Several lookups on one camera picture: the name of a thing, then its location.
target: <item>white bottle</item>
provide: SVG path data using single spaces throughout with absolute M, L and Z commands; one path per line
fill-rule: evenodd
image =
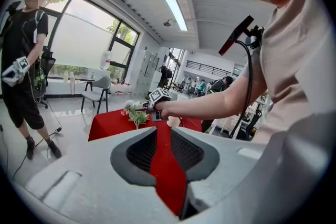
M 65 71 L 63 76 L 63 82 L 68 83 L 68 79 L 69 79 L 69 73 L 68 71 Z
M 73 72 L 70 72 L 70 92 L 72 95 L 75 94 L 75 84 L 76 80 L 75 80 L 75 75 Z

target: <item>black shorts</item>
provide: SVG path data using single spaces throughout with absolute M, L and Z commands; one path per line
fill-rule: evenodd
M 30 128 L 38 130 L 43 128 L 44 121 L 38 111 L 37 103 L 34 101 L 29 80 L 25 77 L 21 84 L 10 87 L 3 81 L 2 95 L 10 118 L 17 128 L 25 119 Z

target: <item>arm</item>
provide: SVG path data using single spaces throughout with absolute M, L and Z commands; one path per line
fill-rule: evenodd
M 28 63 L 31 66 L 42 53 L 43 44 L 46 40 L 46 34 L 37 34 L 36 44 L 28 55 Z
M 161 111 L 162 118 L 168 116 L 201 120 L 227 118 L 243 110 L 247 86 L 248 78 L 240 76 L 231 87 L 223 92 L 212 93 L 187 101 L 160 102 L 155 108 Z M 253 81 L 250 104 L 262 95 L 266 89 L 265 83 Z

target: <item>backpack strap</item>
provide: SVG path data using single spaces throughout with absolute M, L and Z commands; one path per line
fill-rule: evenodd
M 37 42 L 37 27 L 38 27 L 38 23 L 40 22 L 42 16 L 44 14 L 43 10 L 38 9 L 35 13 L 35 24 L 36 24 L 36 29 L 34 30 L 34 43 Z

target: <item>red tablecloth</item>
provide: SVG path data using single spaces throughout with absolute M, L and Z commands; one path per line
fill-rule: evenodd
M 98 114 L 94 117 L 89 141 L 135 130 L 128 115 L 122 110 Z M 200 120 L 182 119 L 183 126 L 201 131 Z M 156 192 L 165 204 L 178 216 L 183 206 L 185 191 L 185 175 L 171 151 L 171 129 L 167 122 L 152 122 L 150 119 L 139 128 L 157 127 L 157 150 L 151 164 L 151 174 L 156 177 Z

